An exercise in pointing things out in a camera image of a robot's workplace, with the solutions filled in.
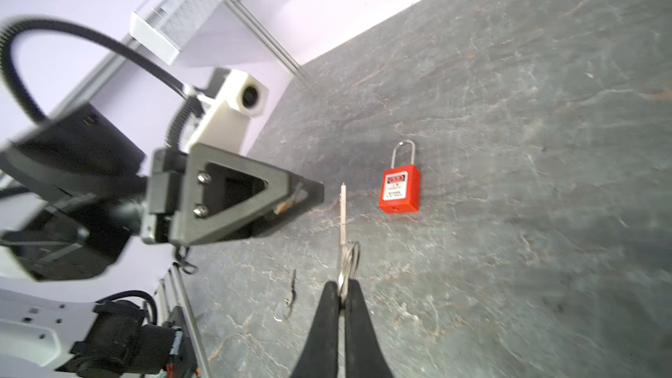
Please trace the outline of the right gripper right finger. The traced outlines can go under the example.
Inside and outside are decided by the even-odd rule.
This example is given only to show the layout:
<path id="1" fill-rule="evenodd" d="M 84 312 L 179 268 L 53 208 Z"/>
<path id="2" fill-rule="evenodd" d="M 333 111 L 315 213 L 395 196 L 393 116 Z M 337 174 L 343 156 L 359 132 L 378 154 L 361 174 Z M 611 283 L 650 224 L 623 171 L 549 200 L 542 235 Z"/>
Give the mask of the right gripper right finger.
<path id="1" fill-rule="evenodd" d="M 348 280 L 344 307 L 346 377 L 392 378 L 357 280 Z"/>

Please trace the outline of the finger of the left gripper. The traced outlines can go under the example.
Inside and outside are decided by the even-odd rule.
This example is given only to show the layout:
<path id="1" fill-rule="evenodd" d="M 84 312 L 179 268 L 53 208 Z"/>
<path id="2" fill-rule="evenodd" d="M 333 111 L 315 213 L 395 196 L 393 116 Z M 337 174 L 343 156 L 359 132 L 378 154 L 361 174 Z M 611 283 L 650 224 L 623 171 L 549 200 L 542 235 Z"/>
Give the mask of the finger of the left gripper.
<path id="1" fill-rule="evenodd" d="M 322 183 L 208 145 L 187 157 L 168 242 L 199 246 L 270 236 L 324 201 Z"/>

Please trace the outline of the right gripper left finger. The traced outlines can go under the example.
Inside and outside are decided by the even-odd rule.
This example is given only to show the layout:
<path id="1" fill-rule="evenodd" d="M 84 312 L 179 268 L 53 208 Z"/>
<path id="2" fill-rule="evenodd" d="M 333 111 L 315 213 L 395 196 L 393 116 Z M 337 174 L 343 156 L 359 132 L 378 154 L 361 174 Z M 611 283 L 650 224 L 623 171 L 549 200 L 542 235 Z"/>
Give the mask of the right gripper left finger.
<path id="1" fill-rule="evenodd" d="M 338 374 L 339 317 L 341 302 L 337 283 L 325 283 L 320 302 L 291 378 L 334 378 Z"/>

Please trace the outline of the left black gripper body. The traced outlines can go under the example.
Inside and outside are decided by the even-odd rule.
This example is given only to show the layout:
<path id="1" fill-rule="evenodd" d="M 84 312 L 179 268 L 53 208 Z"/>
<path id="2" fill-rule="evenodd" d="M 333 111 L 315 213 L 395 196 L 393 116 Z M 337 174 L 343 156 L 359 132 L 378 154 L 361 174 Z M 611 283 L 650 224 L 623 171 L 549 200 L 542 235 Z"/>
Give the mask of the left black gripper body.
<path id="1" fill-rule="evenodd" d="M 139 236 L 146 244 L 181 246 L 176 214 L 180 211 L 187 154 L 178 148 L 161 148 L 152 155 Z"/>

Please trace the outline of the silver key with ring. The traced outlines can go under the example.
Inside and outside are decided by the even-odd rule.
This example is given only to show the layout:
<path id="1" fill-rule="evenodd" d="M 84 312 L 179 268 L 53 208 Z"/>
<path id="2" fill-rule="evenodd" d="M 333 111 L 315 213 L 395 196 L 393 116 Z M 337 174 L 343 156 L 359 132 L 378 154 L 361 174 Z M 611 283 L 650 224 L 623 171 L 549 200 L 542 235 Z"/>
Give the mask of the silver key with ring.
<path id="1" fill-rule="evenodd" d="M 350 243 L 347 237 L 347 185 L 341 184 L 339 194 L 339 275 L 337 280 L 339 303 L 344 307 L 348 299 L 349 281 L 354 279 L 360 262 L 361 248 L 358 241 Z"/>

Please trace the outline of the red safety padlock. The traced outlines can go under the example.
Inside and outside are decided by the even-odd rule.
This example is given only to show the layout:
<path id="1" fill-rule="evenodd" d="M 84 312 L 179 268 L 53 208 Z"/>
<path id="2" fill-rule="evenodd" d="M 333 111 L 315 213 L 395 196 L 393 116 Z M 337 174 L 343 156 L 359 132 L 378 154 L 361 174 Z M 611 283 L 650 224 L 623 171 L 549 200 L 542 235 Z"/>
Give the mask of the red safety padlock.
<path id="1" fill-rule="evenodd" d="M 397 152 L 404 146 L 411 147 L 411 162 L 397 166 Z M 383 173 L 379 208 L 393 215 L 416 213 L 420 207 L 422 175 L 415 165 L 416 144 L 409 139 L 399 142 L 392 153 L 390 168 Z"/>

